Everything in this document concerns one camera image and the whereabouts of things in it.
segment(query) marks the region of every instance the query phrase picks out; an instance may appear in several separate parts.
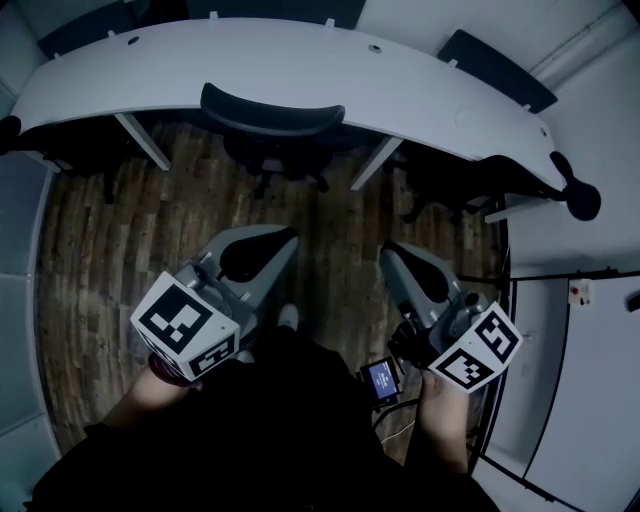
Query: wooden floor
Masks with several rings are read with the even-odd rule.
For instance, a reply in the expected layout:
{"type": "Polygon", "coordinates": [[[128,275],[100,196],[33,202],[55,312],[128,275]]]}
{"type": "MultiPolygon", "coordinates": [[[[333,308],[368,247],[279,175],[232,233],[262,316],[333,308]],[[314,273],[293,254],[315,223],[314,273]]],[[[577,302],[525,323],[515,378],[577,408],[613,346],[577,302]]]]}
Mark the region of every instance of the wooden floor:
{"type": "MultiPolygon", "coordinates": [[[[45,214],[38,266],[37,344],[45,396],[63,452],[122,396],[146,361],[147,350],[129,317],[163,270],[175,271],[221,230],[278,223],[300,233],[296,264],[279,302],[293,301],[319,343],[338,350],[348,366],[385,355],[398,324],[378,268],[387,239],[427,248],[454,271],[497,273],[498,234],[481,217],[457,228],[439,206],[411,226],[399,214],[412,197],[402,173],[376,175],[359,193],[349,183],[368,155],[338,156],[326,171],[331,189],[275,178],[262,201],[256,178],[231,161],[221,139],[189,125],[157,126],[156,138],[173,161],[162,172],[140,159],[123,164],[116,204],[102,199],[102,176],[59,176],[45,214]]],[[[495,290],[483,289],[489,296],[495,290]]],[[[415,396],[408,377],[404,398],[415,396]]],[[[405,409],[380,428],[396,432],[412,419],[405,409]]],[[[410,430],[385,444],[402,461],[410,430]]]]}

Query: cable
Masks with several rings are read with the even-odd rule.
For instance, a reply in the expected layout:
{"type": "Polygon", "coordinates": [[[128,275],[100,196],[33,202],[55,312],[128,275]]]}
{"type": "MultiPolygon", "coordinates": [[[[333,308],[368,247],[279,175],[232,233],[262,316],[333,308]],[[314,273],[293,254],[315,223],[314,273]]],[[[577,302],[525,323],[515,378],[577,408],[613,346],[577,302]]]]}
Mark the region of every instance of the cable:
{"type": "Polygon", "coordinates": [[[376,419],[376,421],[373,424],[373,430],[378,428],[378,425],[380,425],[382,420],[385,419],[387,417],[387,415],[392,413],[393,411],[395,411],[397,409],[401,409],[402,407],[410,407],[411,405],[418,405],[419,403],[420,403],[420,400],[418,400],[417,398],[414,398],[413,400],[407,400],[406,402],[400,402],[399,404],[396,404],[396,405],[394,405],[392,407],[389,407],[380,416],[378,416],[378,419],[376,419]]]}
{"type": "Polygon", "coordinates": [[[380,441],[380,444],[386,443],[389,439],[393,439],[394,437],[399,436],[400,434],[402,434],[405,430],[407,430],[409,427],[411,427],[414,423],[416,422],[416,420],[413,420],[411,423],[409,423],[406,427],[404,427],[402,430],[400,430],[399,432],[396,432],[395,434],[390,435],[389,437],[385,437],[382,441],[380,441]]]}

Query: desk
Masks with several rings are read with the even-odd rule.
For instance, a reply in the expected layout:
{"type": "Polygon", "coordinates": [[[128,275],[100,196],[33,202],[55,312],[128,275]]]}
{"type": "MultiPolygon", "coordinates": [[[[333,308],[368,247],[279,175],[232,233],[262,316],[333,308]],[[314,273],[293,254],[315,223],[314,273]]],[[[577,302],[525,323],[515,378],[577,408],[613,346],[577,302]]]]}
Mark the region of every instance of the desk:
{"type": "Polygon", "coordinates": [[[549,185],[564,186],[549,159],[551,134],[536,115],[425,53],[310,23],[188,20],[108,37],[38,68],[12,114],[23,130],[116,114],[168,170],[168,160],[129,113],[199,108],[206,82],[273,105],[341,104],[346,124],[386,134],[352,190],[403,139],[470,160],[506,155],[549,185]]]}

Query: sleeve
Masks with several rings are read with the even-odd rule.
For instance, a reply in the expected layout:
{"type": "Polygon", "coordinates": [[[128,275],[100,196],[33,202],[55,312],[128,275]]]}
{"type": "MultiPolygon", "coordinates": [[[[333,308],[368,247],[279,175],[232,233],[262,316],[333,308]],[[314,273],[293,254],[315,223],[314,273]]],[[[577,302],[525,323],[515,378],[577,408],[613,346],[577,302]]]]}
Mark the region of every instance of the sleeve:
{"type": "Polygon", "coordinates": [[[93,508],[106,489],[122,489],[129,480],[127,436],[97,424],[86,429],[88,437],[60,459],[36,484],[28,510],[93,508]]]}

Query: desk leg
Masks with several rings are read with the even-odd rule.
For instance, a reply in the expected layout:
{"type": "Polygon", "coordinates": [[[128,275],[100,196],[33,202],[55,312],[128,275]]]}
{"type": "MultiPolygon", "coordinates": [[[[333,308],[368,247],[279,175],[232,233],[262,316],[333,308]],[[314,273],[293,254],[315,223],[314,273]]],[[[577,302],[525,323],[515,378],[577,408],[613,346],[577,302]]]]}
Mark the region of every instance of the desk leg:
{"type": "Polygon", "coordinates": [[[358,175],[351,182],[351,190],[360,190],[371,176],[378,170],[384,161],[391,156],[403,139],[398,137],[385,137],[378,147],[371,153],[369,160],[364,164],[358,175]]]}
{"type": "Polygon", "coordinates": [[[524,201],[524,202],[522,202],[520,204],[517,204],[515,206],[512,206],[510,208],[505,208],[504,210],[500,210],[499,212],[495,212],[495,213],[491,213],[489,215],[485,215],[484,221],[487,224],[493,224],[494,222],[499,222],[501,220],[505,220],[506,218],[512,216],[515,213],[531,210],[533,208],[537,208],[539,206],[542,206],[542,205],[545,205],[545,204],[549,204],[549,203],[555,203],[555,201],[550,201],[548,199],[530,198],[530,199],[527,199],[526,201],[524,201]]]}
{"type": "Polygon", "coordinates": [[[162,151],[160,151],[160,148],[156,146],[156,143],[153,142],[153,139],[149,134],[144,131],[144,128],[140,125],[133,114],[114,115],[115,118],[120,121],[120,124],[124,126],[124,129],[129,132],[129,135],[131,135],[135,141],[140,144],[140,147],[153,159],[160,169],[168,171],[171,168],[171,162],[169,162],[169,159],[164,156],[162,151]]]}

